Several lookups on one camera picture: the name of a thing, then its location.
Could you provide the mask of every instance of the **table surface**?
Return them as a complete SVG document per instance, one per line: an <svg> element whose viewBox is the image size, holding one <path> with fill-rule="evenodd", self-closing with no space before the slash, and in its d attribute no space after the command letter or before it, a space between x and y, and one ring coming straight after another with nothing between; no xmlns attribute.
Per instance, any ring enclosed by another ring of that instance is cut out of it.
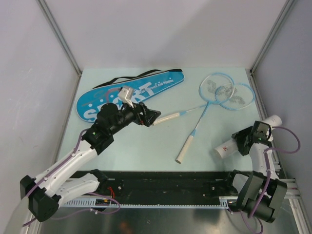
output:
<svg viewBox="0 0 312 234"><path fill-rule="evenodd" d="M75 104L72 108L58 159L76 144L82 129L92 124L81 120L76 113L78 98L98 84L114 77L136 76L149 68L85 69L82 73ZM205 77L214 72L230 75L235 82L249 84L244 68L182 68L185 80L145 101L148 108L160 110L162 115L205 104L198 87ZM149 128L130 124L114 135L115 141L98 157L80 170L98 168L103 171L251 171L249 156L239 153L222 160L213 148L229 140L239 130L259 120L256 104L239 111L229 111L211 105L182 164L175 162L186 138L195 127L203 109Z"/></svg>

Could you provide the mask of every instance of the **metal frame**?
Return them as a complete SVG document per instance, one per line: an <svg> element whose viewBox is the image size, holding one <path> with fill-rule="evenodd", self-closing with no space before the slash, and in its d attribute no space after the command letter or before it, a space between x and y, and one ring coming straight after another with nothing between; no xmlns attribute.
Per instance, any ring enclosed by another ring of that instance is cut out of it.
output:
<svg viewBox="0 0 312 234"><path fill-rule="evenodd" d="M66 119L65 119L65 122L64 122L63 127L62 127L61 135L60 135L60 138L59 138L59 141L58 141L58 144L57 144L57 150L56 150L56 152L55 152L55 154L53 156L52 164L56 163L56 161L58 159L58 155L59 155L59 152L60 152L60 149L61 149L64 137L65 137L65 131L66 131L66 128L67 128L67 125L68 125L68 122L69 122L69 116L70 116L70 113L71 113L71 111L73 109L73 106L74 106L74 103L75 103L75 97L76 97L76 93L77 93L79 84L80 84L80 76L79 76L79 79L77 79L77 81L75 83L75 90L74 90L73 95L71 97L71 102L70 102L68 111L66 113Z"/></svg>
<svg viewBox="0 0 312 234"><path fill-rule="evenodd" d="M253 74L256 69L259 66L259 63L262 61L262 59L265 57L266 53L268 52L270 46L272 45L274 39L276 38L278 32L280 31L281 27L283 26L284 22L287 19L287 16L292 11L293 7L295 6L296 2L298 0L287 0L284 4L283 9L279 13L279 16L277 17L271 31L269 32L268 37L266 38L259 54L257 55L257 58L255 59L250 71Z"/></svg>
<svg viewBox="0 0 312 234"><path fill-rule="evenodd" d="M304 209L302 199L290 199L289 203L292 208L292 213L297 224L297 228L300 234L312 233L311 224L307 218L307 212Z"/></svg>
<svg viewBox="0 0 312 234"><path fill-rule="evenodd" d="M57 22L55 21L47 3L46 3L46 1L45 0L36 0L36 1L39 5L40 9L42 10L45 18L47 19L49 25L51 26L51 29L54 32L56 38L58 39L58 41L59 41L61 47L63 48L66 56L68 57L71 65L73 66L73 68L76 71L76 73L78 74L78 76L81 76L82 71L79 68L79 66L75 60L75 57L73 56L73 54L72 54L72 52L71 52L71 50L70 50L62 32L61 32Z"/></svg>

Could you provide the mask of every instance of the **badminton racket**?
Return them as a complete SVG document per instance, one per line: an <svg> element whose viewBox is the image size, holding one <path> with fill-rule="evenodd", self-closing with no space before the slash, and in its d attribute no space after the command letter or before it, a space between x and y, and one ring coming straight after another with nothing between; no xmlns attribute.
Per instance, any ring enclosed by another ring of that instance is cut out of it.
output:
<svg viewBox="0 0 312 234"><path fill-rule="evenodd" d="M199 86L200 97L207 102L206 107L201 114L195 128L186 139L179 155L175 161L181 163L187 153L199 127L202 118L205 116L209 106L211 104L220 104L228 101L234 94L234 81L233 79L224 73L213 73L207 76Z"/></svg>

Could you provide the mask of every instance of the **racket handle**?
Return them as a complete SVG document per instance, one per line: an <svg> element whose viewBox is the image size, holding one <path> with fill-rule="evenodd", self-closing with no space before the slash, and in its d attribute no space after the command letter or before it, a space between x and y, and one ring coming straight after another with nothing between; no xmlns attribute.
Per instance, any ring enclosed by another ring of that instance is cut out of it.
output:
<svg viewBox="0 0 312 234"><path fill-rule="evenodd" d="M180 116L180 112L178 113L174 113L174 114L171 114L171 115L168 115L168 116L165 116L163 118L158 118L154 121L153 125L156 125L156 124L159 124L159 123L162 123L162 122L166 122L168 120L171 120L173 118L177 118Z"/></svg>
<svg viewBox="0 0 312 234"><path fill-rule="evenodd" d="M190 145L191 145L191 143L192 143L192 141L193 141L193 138L194 138L194 136L192 136L192 135L190 135L188 138L187 138L187 140L186 140L186 142L184 143L184 145L183 145L183 147L182 147L182 149L181 149L181 151L180 151L180 153L179 153L179 155L176 157L176 159L175 159L175 161L177 162L177 163L182 163L182 161L183 161L183 159L184 159L184 156L185 156L185 154L186 154L186 152L188 151L188 149L189 149L189 147L190 147Z"/></svg>

